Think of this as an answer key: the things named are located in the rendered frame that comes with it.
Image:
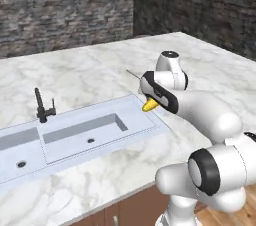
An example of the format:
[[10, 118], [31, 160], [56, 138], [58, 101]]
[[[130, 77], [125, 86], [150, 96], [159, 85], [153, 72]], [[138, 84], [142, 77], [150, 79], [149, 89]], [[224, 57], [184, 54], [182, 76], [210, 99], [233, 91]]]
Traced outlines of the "yellow corn cob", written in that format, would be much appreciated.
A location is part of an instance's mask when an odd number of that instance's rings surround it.
[[158, 103], [154, 99], [149, 98], [146, 101], [146, 103], [142, 106], [142, 111], [149, 112], [149, 111], [155, 109], [157, 106], [158, 106]]

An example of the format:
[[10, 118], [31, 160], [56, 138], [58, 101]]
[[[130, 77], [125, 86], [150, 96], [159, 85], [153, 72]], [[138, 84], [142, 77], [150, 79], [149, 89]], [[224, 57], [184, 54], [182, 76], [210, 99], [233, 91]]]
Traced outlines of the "pale double-basin sink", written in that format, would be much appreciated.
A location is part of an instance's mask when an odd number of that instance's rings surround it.
[[0, 129], [0, 184], [52, 173], [123, 148], [169, 127], [134, 95]]

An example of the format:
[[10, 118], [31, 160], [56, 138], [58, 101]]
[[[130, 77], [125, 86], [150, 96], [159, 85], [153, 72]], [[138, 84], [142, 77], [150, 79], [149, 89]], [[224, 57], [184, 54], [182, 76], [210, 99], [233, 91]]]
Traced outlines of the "black sink faucet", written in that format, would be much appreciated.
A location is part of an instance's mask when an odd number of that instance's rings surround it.
[[36, 96], [36, 101], [37, 101], [37, 118], [39, 119], [39, 121], [41, 123], [46, 123], [47, 118], [49, 116], [56, 115], [55, 104], [52, 104], [51, 108], [45, 109], [39, 89], [35, 88], [34, 91], [35, 91], [35, 96]]

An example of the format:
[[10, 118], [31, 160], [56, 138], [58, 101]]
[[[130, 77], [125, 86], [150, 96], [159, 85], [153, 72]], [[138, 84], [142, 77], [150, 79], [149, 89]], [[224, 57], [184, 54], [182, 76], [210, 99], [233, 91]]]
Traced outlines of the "brown cupboard door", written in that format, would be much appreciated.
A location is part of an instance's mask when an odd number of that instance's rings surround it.
[[168, 205], [168, 195], [152, 186], [105, 209], [105, 226], [114, 226], [113, 216], [119, 226], [154, 226]]
[[105, 215], [103, 211], [99, 211], [90, 215], [78, 222], [73, 223], [71, 226], [105, 226]]

